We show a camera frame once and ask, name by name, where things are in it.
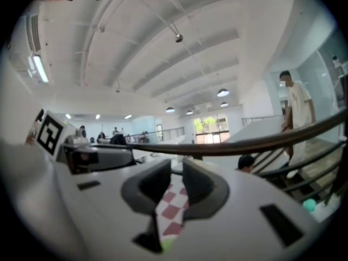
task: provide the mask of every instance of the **man in white shirt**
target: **man in white shirt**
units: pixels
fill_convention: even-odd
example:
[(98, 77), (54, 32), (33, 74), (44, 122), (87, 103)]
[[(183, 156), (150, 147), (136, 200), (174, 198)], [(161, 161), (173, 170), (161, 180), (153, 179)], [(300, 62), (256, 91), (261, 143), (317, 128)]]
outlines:
[[(312, 98), (301, 81), (294, 82), (289, 71), (281, 72), (279, 79), (281, 85), (288, 88), (288, 107), (286, 109), (285, 121), (282, 124), (282, 131), (291, 127), (301, 128), (315, 123), (315, 111)], [(294, 154), (289, 165), (295, 165), (303, 161), (306, 154), (306, 142), (294, 145)], [(298, 170), (288, 173), (287, 178), (293, 178)]]

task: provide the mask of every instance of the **window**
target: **window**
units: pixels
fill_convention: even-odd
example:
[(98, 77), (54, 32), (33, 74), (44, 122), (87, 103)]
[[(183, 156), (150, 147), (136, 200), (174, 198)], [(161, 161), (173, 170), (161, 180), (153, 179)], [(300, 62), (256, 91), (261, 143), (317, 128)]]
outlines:
[(194, 119), (197, 144), (217, 144), (229, 138), (225, 113)]

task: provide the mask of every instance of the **white shirt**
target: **white shirt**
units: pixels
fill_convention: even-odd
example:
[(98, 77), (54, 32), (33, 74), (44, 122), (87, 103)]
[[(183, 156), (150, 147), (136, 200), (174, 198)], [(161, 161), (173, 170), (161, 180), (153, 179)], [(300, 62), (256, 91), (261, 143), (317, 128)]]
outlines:
[(312, 122), (308, 100), (312, 99), (305, 85), (301, 81), (294, 82), (288, 87), (288, 106), (293, 109), (294, 128), (303, 127)]

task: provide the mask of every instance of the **security camera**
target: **security camera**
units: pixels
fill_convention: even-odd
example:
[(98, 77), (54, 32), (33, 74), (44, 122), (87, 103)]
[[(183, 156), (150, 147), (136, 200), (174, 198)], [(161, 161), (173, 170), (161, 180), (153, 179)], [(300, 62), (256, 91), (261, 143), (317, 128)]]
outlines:
[(175, 35), (175, 42), (182, 42), (184, 39), (182, 34), (176, 34)]

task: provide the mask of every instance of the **checkered cloth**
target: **checkered cloth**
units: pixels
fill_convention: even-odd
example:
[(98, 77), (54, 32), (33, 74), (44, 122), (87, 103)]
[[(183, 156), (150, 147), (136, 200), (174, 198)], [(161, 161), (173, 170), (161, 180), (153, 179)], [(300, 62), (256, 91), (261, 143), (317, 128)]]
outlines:
[(159, 239), (174, 239), (182, 231), (183, 213), (189, 207), (182, 178), (172, 175), (171, 184), (156, 208)]

